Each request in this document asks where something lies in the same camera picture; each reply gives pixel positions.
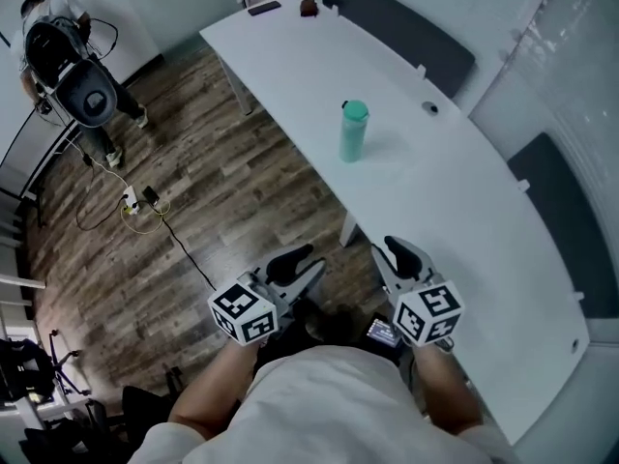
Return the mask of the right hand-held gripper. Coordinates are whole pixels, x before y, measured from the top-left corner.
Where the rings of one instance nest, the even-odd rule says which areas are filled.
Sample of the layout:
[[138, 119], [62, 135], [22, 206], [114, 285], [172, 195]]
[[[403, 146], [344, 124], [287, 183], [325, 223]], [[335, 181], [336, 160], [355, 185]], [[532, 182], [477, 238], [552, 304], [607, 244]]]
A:
[[464, 312], [455, 284], [441, 279], [418, 284], [407, 292], [400, 290], [401, 279], [429, 279], [433, 265], [424, 251], [402, 238], [386, 236], [384, 242], [392, 257], [375, 244], [371, 245], [371, 256], [387, 290], [397, 291], [389, 298], [396, 331], [415, 346], [450, 336]]

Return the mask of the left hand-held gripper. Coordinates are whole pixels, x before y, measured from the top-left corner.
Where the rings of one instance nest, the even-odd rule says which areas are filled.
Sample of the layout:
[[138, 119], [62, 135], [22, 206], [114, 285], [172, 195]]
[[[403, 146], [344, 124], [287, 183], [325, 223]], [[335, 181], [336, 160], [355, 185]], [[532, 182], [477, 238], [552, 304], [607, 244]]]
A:
[[296, 275], [299, 264], [312, 252], [312, 244], [279, 248], [260, 258], [253, 271], [229, 281], [208, 299], [216, 325], [238, 344], [281, 336], [293, 323], [292, 306], [326, 272], [322, 258]]

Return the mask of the teal water bottle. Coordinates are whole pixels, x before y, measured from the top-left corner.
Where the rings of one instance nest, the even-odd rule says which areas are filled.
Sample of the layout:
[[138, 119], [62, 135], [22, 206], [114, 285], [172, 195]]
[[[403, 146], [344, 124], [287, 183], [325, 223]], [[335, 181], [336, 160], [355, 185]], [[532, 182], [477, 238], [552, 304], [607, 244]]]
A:
[[368, 117], [361, 120], [342, 117], [339, 135], [339, 157], [344, 162], [355, 162], [361, 158]]

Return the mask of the green round plastic cap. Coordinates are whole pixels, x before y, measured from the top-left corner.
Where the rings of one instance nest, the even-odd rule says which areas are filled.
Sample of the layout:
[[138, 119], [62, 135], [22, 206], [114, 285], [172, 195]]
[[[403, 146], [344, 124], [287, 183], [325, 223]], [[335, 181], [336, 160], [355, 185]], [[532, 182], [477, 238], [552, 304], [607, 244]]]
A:
[[369, 116], [368, 107], [363, 101], [345, 101], [341, 108], [343, 117], [349, 121], [363, 122]]

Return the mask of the person's left forearm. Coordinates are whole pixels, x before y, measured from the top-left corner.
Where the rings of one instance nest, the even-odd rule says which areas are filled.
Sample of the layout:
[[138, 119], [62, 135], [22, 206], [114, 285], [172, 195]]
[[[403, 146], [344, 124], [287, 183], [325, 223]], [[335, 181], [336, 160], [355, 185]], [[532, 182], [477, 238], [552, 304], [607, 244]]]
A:
[[228, 341], [181, 393], [168, 421], [197, 431], [205, 440], [222, 433], [251, 384], [260, 345]]

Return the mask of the person's left black shoe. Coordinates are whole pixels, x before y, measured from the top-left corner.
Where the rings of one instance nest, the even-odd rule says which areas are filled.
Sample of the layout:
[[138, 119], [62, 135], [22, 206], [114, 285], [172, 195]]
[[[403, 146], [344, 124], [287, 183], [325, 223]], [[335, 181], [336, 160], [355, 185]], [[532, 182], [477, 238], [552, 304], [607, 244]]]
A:
[[310, 299], [299, 300], [293, 305], [293, 316], [295, 324], [301, 329], [304, 334], [320, 340], [321, 334], [321, 319], [322, 311]]

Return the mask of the white table leg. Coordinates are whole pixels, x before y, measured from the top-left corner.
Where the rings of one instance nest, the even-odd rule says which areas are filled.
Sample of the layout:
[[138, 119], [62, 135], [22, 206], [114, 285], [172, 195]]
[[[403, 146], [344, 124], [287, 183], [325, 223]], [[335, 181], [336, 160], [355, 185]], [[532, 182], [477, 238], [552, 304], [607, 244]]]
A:
[[248, 97], [244, 90], [244, 85], [236, 73], [227, 65], [227, 63], [223, 60], [223, 58], [218, 56], [221, 67], [226, 75], [228, 83], [236, 97], [236, 100], [240, 106], [241, 112], [244, 115], [250, 115], [252, 113], [252, 108], [250, 106]]
[[357, 220], [350, 212], [347, 212], [340, 230], [339, 244], [342, 247], [348, 247], [354, 241], [358, 231]]

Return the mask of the small black display device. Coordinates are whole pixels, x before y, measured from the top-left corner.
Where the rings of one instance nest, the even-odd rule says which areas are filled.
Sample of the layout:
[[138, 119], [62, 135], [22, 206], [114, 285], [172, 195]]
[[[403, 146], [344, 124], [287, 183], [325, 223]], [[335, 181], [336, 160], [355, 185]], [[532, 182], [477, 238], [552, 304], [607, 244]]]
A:
[[392, 325], [380, 316], [371, 319], [365, 336], [389, 348], [397, 348], [399, 345], [399, 337]]

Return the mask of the person's right black shoe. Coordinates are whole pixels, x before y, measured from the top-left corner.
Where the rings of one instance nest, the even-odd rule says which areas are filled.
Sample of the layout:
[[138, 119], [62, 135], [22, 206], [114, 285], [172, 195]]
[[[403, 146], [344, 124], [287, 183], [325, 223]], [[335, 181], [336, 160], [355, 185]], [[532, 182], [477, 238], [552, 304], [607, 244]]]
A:
[[349, 344], [358, 335], [363, 313], [358, 307], [341, 304], [329, 320], [329, 338], [336, 344]]

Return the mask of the person's white t-shirt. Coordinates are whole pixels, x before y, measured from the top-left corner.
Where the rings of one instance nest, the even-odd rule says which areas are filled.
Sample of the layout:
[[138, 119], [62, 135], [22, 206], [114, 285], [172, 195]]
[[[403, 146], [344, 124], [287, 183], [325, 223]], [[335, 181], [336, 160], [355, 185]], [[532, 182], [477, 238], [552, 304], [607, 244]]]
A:
[[129, 464], [518, 464], [485, 422], [452, 435], [420, 409], [392, 362], [317, 346], [254, 366], [227, 428], [210, 440], [152, 427]]

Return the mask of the dark desk partition panel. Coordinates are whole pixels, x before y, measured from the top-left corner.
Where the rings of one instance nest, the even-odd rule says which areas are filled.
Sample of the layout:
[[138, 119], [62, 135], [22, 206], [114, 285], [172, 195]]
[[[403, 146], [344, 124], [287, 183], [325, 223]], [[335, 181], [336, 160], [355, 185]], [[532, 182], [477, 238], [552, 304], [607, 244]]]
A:
[[475, 65], [475, 56], [448, 33], [397, 0], [322, 0], [373, 35], [453, 99]]
[[619, 280], [595, 213], [552, 138], [537, 135], [508, 160], [563, 259], [589, 319], [619, 318]]

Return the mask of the black office chair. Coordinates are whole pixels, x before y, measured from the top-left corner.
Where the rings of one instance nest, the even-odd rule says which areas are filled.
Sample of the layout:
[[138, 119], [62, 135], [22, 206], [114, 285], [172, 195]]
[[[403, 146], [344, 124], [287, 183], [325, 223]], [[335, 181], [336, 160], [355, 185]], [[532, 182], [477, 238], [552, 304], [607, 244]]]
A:
[[183, 372], [178, 366], [165, 368], [167, 394], [126, 386], [122, 390], [122, 413], [109, 417], [105, 407], [90, 399], [86, 409], [91, 427], [98, 435], [96, 456], [102, 464], [128, 464], [131, 456], [142, 445], [147, 432], [167, 421], [173, 403], [185, 388]]

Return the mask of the white shelf unit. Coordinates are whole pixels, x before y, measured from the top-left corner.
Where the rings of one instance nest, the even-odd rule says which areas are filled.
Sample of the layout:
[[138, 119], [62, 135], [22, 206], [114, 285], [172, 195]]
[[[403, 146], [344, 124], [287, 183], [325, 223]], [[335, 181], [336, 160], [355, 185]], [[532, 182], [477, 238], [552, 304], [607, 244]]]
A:
[[19, 254], [25, 250], [23, 221], [17, 204], [0, 193], [0, 305], [30, 307], [36, 291], [46, 283], [34, 279], [19, 266]]

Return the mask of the whiteboard on black stand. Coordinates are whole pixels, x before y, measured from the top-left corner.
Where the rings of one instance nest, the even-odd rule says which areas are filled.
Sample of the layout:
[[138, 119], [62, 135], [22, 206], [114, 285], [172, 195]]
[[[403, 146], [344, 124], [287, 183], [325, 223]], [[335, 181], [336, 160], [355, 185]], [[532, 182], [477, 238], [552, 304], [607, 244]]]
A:
[[66, 138], [76, 128], [75, 120], [55, 101], [41, 115], [34, 110], [19, 130], [4, 157], [0, 157], [0, 210], [3, 219], [20, 205], [40, 209], [47, 166], [66, 149]]

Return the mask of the black chair with star base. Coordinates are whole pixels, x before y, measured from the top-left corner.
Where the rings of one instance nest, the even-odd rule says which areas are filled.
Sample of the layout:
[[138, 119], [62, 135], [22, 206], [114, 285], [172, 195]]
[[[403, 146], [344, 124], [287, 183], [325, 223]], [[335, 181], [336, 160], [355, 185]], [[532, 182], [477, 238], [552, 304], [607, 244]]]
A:
[[0, 404], [15, 404], [27, 397], [36, 405], [54, 402], [58, 395], [89, 396], [90, 389], [79, 389], [66, 374], [64, 365], [78, 358], [80, 350], [69, 350], [59, 358], [54, 339], [61, 333], [54, 329], [48, 334], [50, 351], [29, 338], [0, 339]]

